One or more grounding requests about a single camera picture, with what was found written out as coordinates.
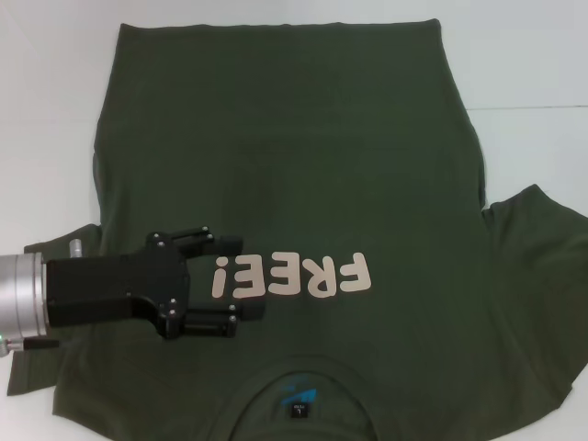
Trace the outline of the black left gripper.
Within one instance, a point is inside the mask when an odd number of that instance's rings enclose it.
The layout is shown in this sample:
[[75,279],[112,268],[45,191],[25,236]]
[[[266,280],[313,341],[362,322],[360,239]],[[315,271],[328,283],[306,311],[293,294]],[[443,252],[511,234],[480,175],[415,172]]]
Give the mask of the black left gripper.
[[207,303],[187,309],[186,259],[239,255],[241,237],[219,236],[200,226],[174,232],[170,239],[149,239],[131,254],[47,262],[50,328],[140,319],[165,339],[180,334],[233,338],[240,322],[264,318],[264,302]]

